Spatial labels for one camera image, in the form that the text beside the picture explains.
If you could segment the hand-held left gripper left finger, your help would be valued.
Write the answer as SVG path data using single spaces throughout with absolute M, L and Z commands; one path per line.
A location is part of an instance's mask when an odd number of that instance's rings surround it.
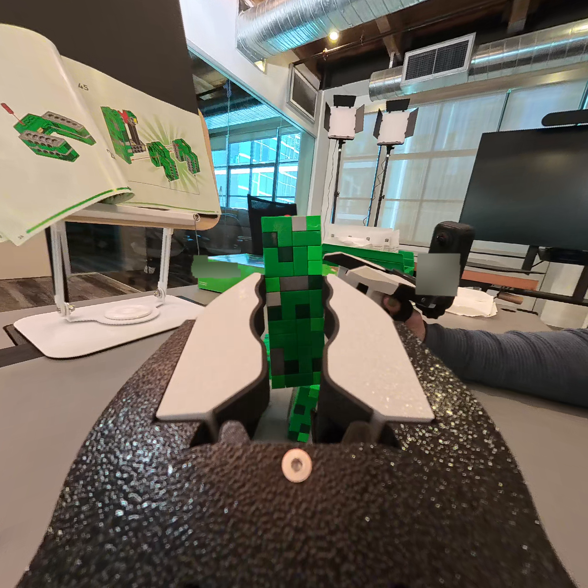
M 234 420 L 254 436 L 270 399 L 262 341 L 264 276 L 253 273 L 211 301 L 196 318 L 156 418 L 205 423 L 217 438 Z

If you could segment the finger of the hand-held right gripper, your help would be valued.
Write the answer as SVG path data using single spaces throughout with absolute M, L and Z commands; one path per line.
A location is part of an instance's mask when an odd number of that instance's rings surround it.
M 344 281 L 375 302 L 382 302 L 384 296 L 394 296 L 399 287 L 406 285 L 406 279 L 401 276 L 374 268 L 350 269 L 344 274 Z
M 374 270 L 381 271 L 388 275 L 395 275 L 397 277 L 403 278 L 405 281 L 410 283 L 413 287 L 416 285 L 416 278 L 409 276 L 407 274 L 403 274 L 396 269 L 386 269 L 372 261 L 366 260 L 364 258 L 360 258 L 354 256 L 352 254 L 347 254 L 344 252 L 328 252 L 323 255 L 323 261 L 327 262 L 330 265 L 338 265 L 345 269 L 345 271 L 361 268 L 361 267 L 368 267 Z

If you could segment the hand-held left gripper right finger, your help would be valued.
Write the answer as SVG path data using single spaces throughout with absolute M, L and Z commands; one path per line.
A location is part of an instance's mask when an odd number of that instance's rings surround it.
M 392 318 L 340 277 L 324 278 L 321 439 L 342 439 L 355 422 L 368 439 L 392 424 L 430 424 L 435 415 Z

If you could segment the green brick figure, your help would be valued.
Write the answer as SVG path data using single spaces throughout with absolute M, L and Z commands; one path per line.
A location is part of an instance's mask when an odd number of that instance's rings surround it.
M 288 439 L 308 443 L 325 345 L 320 217 L 264 217 L 266 311 L 273 389 L 292 388 Z

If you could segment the person's right forearm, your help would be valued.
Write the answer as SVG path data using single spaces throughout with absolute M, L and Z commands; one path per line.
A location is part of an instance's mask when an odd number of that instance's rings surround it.
M 430 324 L 424 344 L 462 381 L 587 407 L 587 329 L 451 329 Z

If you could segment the grey desk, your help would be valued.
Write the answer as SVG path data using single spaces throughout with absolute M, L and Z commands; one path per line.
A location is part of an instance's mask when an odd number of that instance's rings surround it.
M 170 332 L 74 360 L 1 368 L 1 541 L 43 535 L 79 446 Z M 548 528 L 587 527 L 587 411 L 472 385 L 522 467 Z

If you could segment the person's right hand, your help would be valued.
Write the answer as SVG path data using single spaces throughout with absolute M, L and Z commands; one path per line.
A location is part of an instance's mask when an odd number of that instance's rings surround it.
M 414 309 L 411 301 L 386 295 L 383 297 L 382 307 L 395 322 L 405 324 L 421 342 L 424 342 L 427 327 L 421 313 Z

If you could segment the wooden background table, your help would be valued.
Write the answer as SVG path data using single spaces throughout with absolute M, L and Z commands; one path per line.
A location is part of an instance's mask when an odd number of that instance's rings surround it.
M 497 286 L 498 288 L 518 288 L 524 290 L 537 290 L 539 282 L 529 278 L 517 277 L 515 275 L 502 275 L 475 270 L 464 270 L 462 282 L 474 282 L 486 285 Z

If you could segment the white crumpled paper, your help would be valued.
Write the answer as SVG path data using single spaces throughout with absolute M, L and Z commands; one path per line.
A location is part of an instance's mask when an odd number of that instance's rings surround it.
M 470 318 L 491 318 L 497 314 L 495 298 L 481 290 L 458 288 L 458 294 L 447 313 Z

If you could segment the black light stand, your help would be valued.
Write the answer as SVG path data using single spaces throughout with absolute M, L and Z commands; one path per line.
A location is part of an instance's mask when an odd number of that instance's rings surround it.
M 342 149 L 345 144 L 346 140 L 338 138 L 337 139 L 337 160 L 336 160 L 336 173 L 334 178 L 334 194 L 333 194 L 333 201 L 332 201 L 332 211 L 330 215 L 330 223 L 334 224 L 336 219 L 336 209 L 337 209 L 337 202 L 339 199 L 339 177 L 341 172 L 341 158 L 342 158 Z
M 383 158 L 383 167 L 382 167 L 382 173 L 380 174 L 380 183 L 379 183 L 379 194 L 378 194 L 378 200 L 376 202 L 376 211 L 375 211 L 375 215 L 373 218 L 373 226 L 377 227 L 378 226 L 378 221 L 379 221 L 379 216 L 380 216 L 380 209 L 382 207 L 382 202 L 385 198 L 384 195 L 384 189 L 385 189 L 385 182 L 386 182 L 386 174 L 387 174 L 387 167 L 389 164 L 389 158 L 390 158 L 390 154 L 391 151 L 393 151 L 394 147 L 392 145 L 386 145 L 386 154 L 385 157 Z

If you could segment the black monitor screen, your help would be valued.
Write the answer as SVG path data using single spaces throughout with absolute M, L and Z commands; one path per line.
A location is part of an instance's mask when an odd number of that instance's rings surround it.
M 587 126 L 481 136 L 460 222 L 477 240 L 587 250 Z

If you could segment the green cardboard box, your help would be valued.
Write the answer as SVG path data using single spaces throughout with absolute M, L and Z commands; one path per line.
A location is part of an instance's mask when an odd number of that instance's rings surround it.
M 337 253 L 346 252 L 360 259 L 375 263 L 385 269 L 396 269 L 410 276 L 412 276 L 415 271 L 416 261 L 413 252 L 376 252 L 376 256 L 369 256 L 369 251 L 357 252 L 349 247 L 342 247 L 340 249 L 335 248 L 334 251 Z M 232 269 L 232 265 L 236 265 L 239 272 L 239 274 L 231 272 L 231 276 L 228 276 L 226 271 L 221 272 L 220 270 L 217 270 L 213 276 L 204 276 L 202 274 L 202 270 L 205 268 L 204 262 L 200 260 L 198 256 L 195 256 L 192 262 L 192 275 L 197 279 L 199 289 L 210 292 L 224 293 L 226 290 L 253 273 L 265 273 L 263 257 L 253 254 L 211 256 L 208 258 L 208 263 L 210 266 L 214 263 L 228 266 L 229 270 Z

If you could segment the black office chair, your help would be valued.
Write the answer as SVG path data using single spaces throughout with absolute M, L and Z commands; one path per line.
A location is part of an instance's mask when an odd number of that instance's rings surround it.
M 292 217 L 298 214 L 296 203 L 275 202 L 251 194 L 247 195 L 247 211 L 251 229 L 252 254 L 256 256 L 263 256 L 263 244 L 265 243 L 262 236 L 263 227 L 267 225 L 269 232 L 277 231 L 275 221 L 262 224 L 262 219 L 264 217 Z

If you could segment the white book stand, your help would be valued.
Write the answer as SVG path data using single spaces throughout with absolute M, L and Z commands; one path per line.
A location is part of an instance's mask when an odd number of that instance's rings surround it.
M 167 104 L 201 114 L 179 1 L 1 1 L 1 24 L 37 32 L 62 56 Z M 199 311 L 194 305 L 166 294 L 174 229 L 162 229 L 154 294 L 78 309 L 66 301 L 64 293 L 65 221 L 40 232 L 51 235 L 57 310 L 17 320 L 16 330 L 45 356 L 68 359 L 158 334 L 195 318 Z

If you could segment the black metal bar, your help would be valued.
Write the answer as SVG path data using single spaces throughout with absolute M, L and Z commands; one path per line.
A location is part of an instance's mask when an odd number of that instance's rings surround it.
M 510 293 L 512 295 L 526 296 L 530 298 L 550 300 L 552 302 L 568 303 L 571 305 L 587 307 L 587 298 L 579 299 L 574 296 L 561 295 L 557 293 L 542 292 L 538 290 L 528 290 L 522 288 L 513 288 L 510 286 L 499 286 L 490 284 L 490 290 L 496 290 L 499 293 Z

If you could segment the studio panel light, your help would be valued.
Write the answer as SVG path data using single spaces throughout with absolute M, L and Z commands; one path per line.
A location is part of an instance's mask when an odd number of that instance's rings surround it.
M 327 137 L 352 141 L 364 129 L 364 104 L 355 106 L 355 95 L 333 96 L 333 106 L 325 105 L 324 129 Z
M 410 99 L 387 100 L 378 110 L 373 136 L 378 146 L 397 146 L 414 135 L 418 108 L 409 111 Z

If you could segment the white ceiling air vent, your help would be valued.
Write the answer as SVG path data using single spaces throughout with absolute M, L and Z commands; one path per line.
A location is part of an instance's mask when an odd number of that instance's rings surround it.
M 447 77 L 467 75 L 475 46 L 476 33 L 408 51 L 403 60 L 401 90 L 422 91 Z

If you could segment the brick instruction booklet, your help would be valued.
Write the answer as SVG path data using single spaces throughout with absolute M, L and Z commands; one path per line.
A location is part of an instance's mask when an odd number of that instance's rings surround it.
M 1 241 L 60 221 L 207 230 L 220 208 L 201 114 L 1 24 Z

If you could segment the grey wall vent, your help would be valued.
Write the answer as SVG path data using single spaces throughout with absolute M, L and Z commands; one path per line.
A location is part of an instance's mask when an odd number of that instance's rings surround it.
M 298 70 L 294 64 L 289 66 L 289 86 L 286 103 L 310 122 L 315 122 L 318 90 Z

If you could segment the slim silver air duct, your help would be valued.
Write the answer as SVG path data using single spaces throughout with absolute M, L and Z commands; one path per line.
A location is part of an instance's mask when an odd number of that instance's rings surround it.
M 401 90 L 402 66 L 371 74 L 368 95 L 372 102 L 401 98 L 445 87 L 562 69 L 587 62 L 587 19 L 545 28 L 475 46 L 467 75 L 447 77 L 422 91 Z

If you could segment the large silver air duct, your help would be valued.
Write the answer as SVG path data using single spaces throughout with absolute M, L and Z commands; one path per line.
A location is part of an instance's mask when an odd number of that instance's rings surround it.
M 262 1 L 239 13 L 236 47 L 260 61 L 408 7 L 411 1 Z

